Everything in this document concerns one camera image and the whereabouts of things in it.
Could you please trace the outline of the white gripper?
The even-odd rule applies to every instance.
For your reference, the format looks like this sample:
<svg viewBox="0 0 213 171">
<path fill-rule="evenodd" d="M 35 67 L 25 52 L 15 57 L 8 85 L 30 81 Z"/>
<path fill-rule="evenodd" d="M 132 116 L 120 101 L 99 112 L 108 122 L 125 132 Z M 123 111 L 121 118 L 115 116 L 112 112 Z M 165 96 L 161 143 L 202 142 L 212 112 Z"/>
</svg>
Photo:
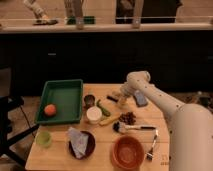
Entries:
<svg viewBox="0 0 213 171">
<path fill-rule="evenodd" d="M 120 106 L 124 106 L 126 104 L 127 99 L 134 94 L 134 89 L 127 82 L 125 82 L 120 87 L 120 93 L 121 93 L 121 96 L 118 100 L 118 104 Z"/>
</svg>

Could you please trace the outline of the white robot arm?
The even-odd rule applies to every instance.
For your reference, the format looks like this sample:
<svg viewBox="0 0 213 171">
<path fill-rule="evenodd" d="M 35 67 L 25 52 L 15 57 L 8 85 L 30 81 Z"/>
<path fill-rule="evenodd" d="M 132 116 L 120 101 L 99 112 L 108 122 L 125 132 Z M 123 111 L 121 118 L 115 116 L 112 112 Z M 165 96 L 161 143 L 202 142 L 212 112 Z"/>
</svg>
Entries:
<svg viewBox="0 0 213 171">
<path fill-rule="evenodd" d="M 170 119 L 169 171 L 213 171 L 213 114 L 168 95 L 150 79 L 147 71 L 130 72 L 120 91 L 125 98 L 141 91 Z"/>
</svg>

